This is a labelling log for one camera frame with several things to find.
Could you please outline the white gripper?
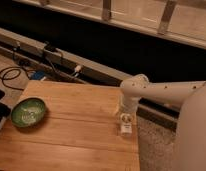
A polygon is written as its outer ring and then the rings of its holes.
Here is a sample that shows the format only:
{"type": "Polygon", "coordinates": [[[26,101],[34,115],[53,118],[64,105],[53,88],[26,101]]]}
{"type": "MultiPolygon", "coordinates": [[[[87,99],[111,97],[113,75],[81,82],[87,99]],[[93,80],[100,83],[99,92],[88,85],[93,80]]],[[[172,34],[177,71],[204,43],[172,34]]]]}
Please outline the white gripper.
{"type": "Polygon", "coordinates": [[[120,116],[123,113],[135,115],[138,109],[139,99],[121,95],[117,107],[116,115],[120,116]]]}

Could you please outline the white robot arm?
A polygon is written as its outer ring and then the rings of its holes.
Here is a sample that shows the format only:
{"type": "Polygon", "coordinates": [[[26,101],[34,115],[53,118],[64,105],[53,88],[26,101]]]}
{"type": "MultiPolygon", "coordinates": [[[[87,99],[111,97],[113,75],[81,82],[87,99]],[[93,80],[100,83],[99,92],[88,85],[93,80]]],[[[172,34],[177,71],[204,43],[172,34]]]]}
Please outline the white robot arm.
{"type": "Polygon", "coordinates": [[[206,171],[206,81],[152,83],[138,74],[120,91],[119,114],[134,114],[142,98],[179,107],[171,171],[206,171]]]}

